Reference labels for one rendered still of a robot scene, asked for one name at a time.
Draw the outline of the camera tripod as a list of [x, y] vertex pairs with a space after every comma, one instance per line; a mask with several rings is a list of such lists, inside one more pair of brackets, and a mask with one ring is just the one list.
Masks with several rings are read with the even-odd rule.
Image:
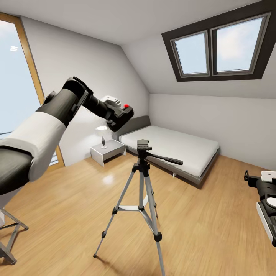
[[[150, 175], [149, 175], [150, 164], [148, 164], [148, 162], [145, 161], [144, 159], [146, 159], [147, 156], [152, 156], [152, 157], [156, 157], [159, 159], [164, 159], [165, 161], [168, 161], [168, 162], [171, 162], [174, 164], [178, 164], [178, 165], [183, 165], [183, 161], [169, 158], [169, 157], [162, 157], [162, 156], [158, 156], [158, 155], [151, 154], [151, 153], [147, 152], [147, 150], [148, 151], [152, 150], [152, 147], [149, 147], [148, 143], [149, 143], [149, 140], [145, 140], [145, 139], [137, 140], [138, 161], [137, 161], [137, 163], [134, 163], [134, 165], [133, 165], [133, 168], [132, 168], [129, 178], [124, 186], [121, 196], [120, 196], [116, 206], [113, 208], [112, 216], [111, 216], [111, 219], [106, 227], [106, 230], [102, 232], [102, 239], [101, 239], [100, 244], [96, 250], [96, 253], [93, 255], [93, 257], [94, 258], [96, 257], [99, 247], [100, 247], [101, 243], [103, 242], [103, 239], [106, 236], [107, 230], [108, 230], [115, 214], [117, 214], [118, 211], [139, 211], [153, 232], [154, 240], [156, 241], [156, 244], [157, 244], [162, 276], [165, 276], [163, 259], [162, 259], [162, 254], [161, 254], [161, 247], [160, 247], [160, 243], [159, 243], [162, 240], [162, 234], [161, 234], [161, 232], [158, 232], [158, 227], [157, 227], [157, 222], [156, 222], [156, 217], [158, 217], [157, 210], [156, 210], [157, 204], [155, 203], [155, 200], [154, 200], [154, 195], [153, 195], [154, 191], [152, 189], [152, 184], [151, 184]], [[124, 197], [124, 194], [126, 193], [126, 190], [129, 186], [136, 170], [139, 170], [139, 173], [140, 173], [139, 206], [120, 206], [120, 203]], [[147, 195], [143, 199], [144, 180], [145, 180]], [[150, 213], [151, 213], [151, 219], [144, 209], [148, 202], [149, 202], [149, 208], [150, 208]], [[155, 216], [155, 212], [156, 212], [156, 216]]]

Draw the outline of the digital camera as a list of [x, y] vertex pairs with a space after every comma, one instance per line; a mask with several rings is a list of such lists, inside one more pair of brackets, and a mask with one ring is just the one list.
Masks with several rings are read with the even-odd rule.
[[108, 108], [113, 109], [115, 111], [114, 115], [119, 119], [119, 123], [113, 120], [107, 120], [107, 125], [113, 132], [117, 132], [125, 123], [127, 123], [127, 121], [129, 121], [134, 116], [133, 108], [129, 105], [125, 105], [124, 109], [116, 108], [112, 105], [109, 105]]

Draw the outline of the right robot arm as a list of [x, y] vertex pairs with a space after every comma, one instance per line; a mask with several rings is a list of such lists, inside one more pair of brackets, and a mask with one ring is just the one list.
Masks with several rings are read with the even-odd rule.
[[276, 172], [262, 171], [261, 174], [261, 177], [249, 176], [246, 170], [244, 181], [258, 190], [260, 202], [256, 203], [256, 208], [272, 245], [276, 247]]

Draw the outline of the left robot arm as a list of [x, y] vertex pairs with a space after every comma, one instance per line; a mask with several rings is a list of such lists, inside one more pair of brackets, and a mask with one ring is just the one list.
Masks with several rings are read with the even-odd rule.
[[119, 123], [109, 105], [121, 107], [117, 98], [97, 99], [81, 79], [73, 76], [59, 93], [50, 92], [43, 106], [0, 140], [0, 211], [28, 182], [46, 173], [65, 130], [81, 106]]

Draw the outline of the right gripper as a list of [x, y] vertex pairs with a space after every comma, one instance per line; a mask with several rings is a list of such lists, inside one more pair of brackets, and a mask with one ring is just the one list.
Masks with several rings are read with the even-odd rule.
[[248, 186], [249, 187], [257, 188], [258, 193], [263, 188], [269, 188], [269, 189], [276, 190], [276, 178], [272, 179], [272, 183], [263, 182], [261, 177], [249, 176], [248, 170], [246, 170], [246, 172], [245, 172], [244, 181], [248, 181]]

